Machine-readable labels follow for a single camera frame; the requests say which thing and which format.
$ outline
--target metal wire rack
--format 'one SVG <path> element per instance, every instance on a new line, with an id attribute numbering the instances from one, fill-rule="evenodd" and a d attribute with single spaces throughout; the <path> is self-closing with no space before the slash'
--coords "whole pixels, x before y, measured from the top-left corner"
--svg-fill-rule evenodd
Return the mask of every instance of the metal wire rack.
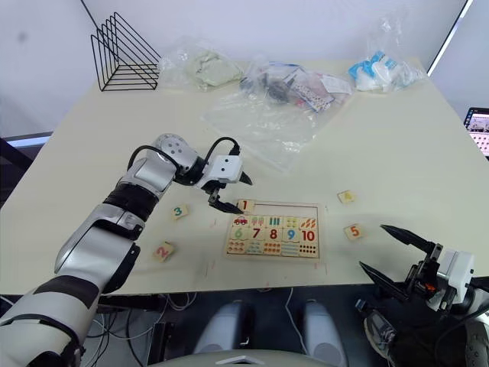
<path id="1" fill-rule="evenodd" d="M 100 90 L 156 89 L 158 52 L 119 13 L 98 27 L 82 4 L 96 26 L 91 40 Z"/>

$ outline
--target white wall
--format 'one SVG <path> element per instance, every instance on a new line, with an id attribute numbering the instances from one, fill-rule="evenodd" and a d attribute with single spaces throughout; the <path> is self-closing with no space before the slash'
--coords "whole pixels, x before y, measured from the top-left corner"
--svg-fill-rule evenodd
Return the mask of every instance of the white wall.
<path id="1" fill-rule="evenodd" d="M 120 14 L 157 50 L 183 35 L 229 56 L 358 58 L 367 29 L 405 8 L 406 54 L 427 68 L 464 0 L 86 0 L 97 22 Z M 54 130 L 95 80 L 92 24 L 78 1 L 0 1 L 0 135 Z"/>
<path id="2" fill-rule="evenodd" d="M 431 79 L 461 119 L 489 108 L 489 0 L 474 0 Z"/>

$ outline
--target plastic bag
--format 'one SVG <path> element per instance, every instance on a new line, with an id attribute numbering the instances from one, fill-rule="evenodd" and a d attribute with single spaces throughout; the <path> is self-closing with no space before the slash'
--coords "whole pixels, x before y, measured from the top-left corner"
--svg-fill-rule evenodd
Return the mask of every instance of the plastic bag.
<path id="1" fill-rule="evenodd" d="M 301 149 L 352 94 L 348 81 L 290 63 L 256 59 L 240 90 L 202 118 L 262 160 L 288 171 Z"/>
<path id="2" fill-rule="evenodd" d="M 232 80 L 243 71 L 204 40 L 185 37 L 161 57 L 159 85 L 169 89 L 207 91 Z"/>
<path id="3" fill-rule="evenodd" d="M 383 17 L 369 35 L 367 56 L 348 69 L 358 90 L 388 93 L 427 77 L 403 59 L 400 18 L 398 14 Z"/>

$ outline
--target white robotic arm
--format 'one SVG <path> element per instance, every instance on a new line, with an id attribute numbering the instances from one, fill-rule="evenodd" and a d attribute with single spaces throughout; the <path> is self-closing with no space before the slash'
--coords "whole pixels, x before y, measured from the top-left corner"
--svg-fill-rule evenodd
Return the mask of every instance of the white robotic arm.
<path id="1" fill-rule="evenodd" d="M 232 141 L 233 149 L 210 160 L 222 140 Z M 147 157 L 134 162 L 144 149 Z M 57 276 L 24 295 L 0 319 L 0 365 L 78 366 L 100 295 L 124 284 L 140 251 L 134 241 L 172 181 L 202 188 L 216 209 L 241 213 L 220 202 L 218 194 L 226 184 L 251 184 L 238 155 L 231 138 L 216 141 L 204 159 L 172 134 L 139 147 L 115 189 L 61 248 Z"/>

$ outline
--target number puzzle piece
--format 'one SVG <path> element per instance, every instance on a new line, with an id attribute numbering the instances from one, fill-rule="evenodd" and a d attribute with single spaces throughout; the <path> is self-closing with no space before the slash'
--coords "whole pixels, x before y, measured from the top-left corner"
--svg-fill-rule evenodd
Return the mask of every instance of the number puzzle piece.
<path id="1" fill-rule="evenodd" d="M 265 241 L 263 247 L 264 255 L 280 256 L 281 244 L 280 242 Z"/>
<path id="2" fill-rule="evenodd" d="M 171 217 L 175 220 L 182 218 L 183 216 L 186 216 L 189 213 L 189 208 L 186 207 L 185 204 L 175 206 L 171 210 Z"/>
<path id="3" fill-rule="evenodd" d="M 284 242 L 299 242 L 300 231 L 299 228 L 284 228 L 282 231 L 282 241 Z"/>
<path id="4" fill-rule="evenodd" d="M 350 241 L 359 239 L 360 237 L 363 237 L 363 232 L 361 230 L 360 225 L 354 224 L 349 227 L 346 227 L 343 229 L 345 231 L 346 236 Z"/>
<path id="5" fill-rule="evenodd" d="M 309 244 L 311 242 L 318 242 L 318 232 L 311 229 L 300 230 L 300 243 Z"/>
<path id="6" fill-rule="evenodd" d="M 257 240 L 257 241 L 261 241 L 263 239 L 265 239 L 265 228 L 254 228 L 254 227 L 251 227 L 250 228 L 250 235 L 249 235 L 250 239 L 254 239 L 254 240 Z"/>
<path id="7" fill-rule="evenodd" d="M 286 243 L 282 243 L 281 247 L 281 255 L 282 256 L 300 256 L 299 254 L 299 244 L 298 243 L 290 243 L 290 242 L 286 242 Z"/>
<path id="8" fill-rule="evenodd" d="M 317 229 L 318 220 L 316 218 L 299 218 L 299 229 Z"/>
<path id="9" fill-rule="evenodd" d="M 247 247 L 248 241 L 229 239 L 226 251 L 229 254 L 244 254 Z"/>
<path id="10" fill-rule="evenodd" d="M 339 201 L 341 201 L 344 204 L 352 203 L 355 201 L 355 195 L 350 190 L 343 191 L 339 193 L 337 196 Z"/>
<path id="11" fill-rule="evenodd" d="M 299 218 L 296 218 L 295 216 L 285 216 L 283 218 L 283 227 L 284 228 L 299 227 Z"/>
<path id="12" fill-rule="evenodd" d="M 282 229 L 281 228 L 267 228 L 264 230 L 265 241 L 282 241 Z"/>
<path id="13" fill-rule="evenodd" d="M 251 255 L 263 255 L 263 241 L 250 241 L 246 248 L 246 253 Z"/>
<path id="14" fill-rule="evenodd" d="M 248 227 L 232 227 L 231 233 L 229 234 L 230 239 L 239 239 L 241 241 L 249 239 L 250 229 Z"/>
<path id="15" fill-rule="evenodd" d="M 250 216 L 250 226 L 253 228 L 265 228 L 266 216 Z"/>
<path id="16" fill-rule="evenodd" d="M 244 214 L 253 213 L 254 201 L 253 200 L 239 200 L 237 207 L 243 211 Z"/>
<path id="17" fill-rule="evenodd" d="M 171 255 L 173 251 L 175 251 L 175 248 L 170 243 L 163 242 L 161 246 L 159 246 L 156 250 L 154 250 L 153 256 L 159 262 L 163 262 L 168 258 L 168 256 Z"/>
<path id="18" fill-rule="evenodd" d="M 266 216 L 265 226 L 267 228 L 282 228 L 283 227 L 283 217 L 282 216 Z"/>
<path id="19" fill-rule="evenodd" d="M 299 256 L 303 258 L 318 258 L 319 257 L 319 249 L 317 242 L 309 242 L 300 244 L 299 247 Z"/>
<path id="20" fill-rule="evenodd" d="M 233 227 L 249 227 L 250 226 L 250 217 L 249 216 L 236 216 L 232 220 Z"/>

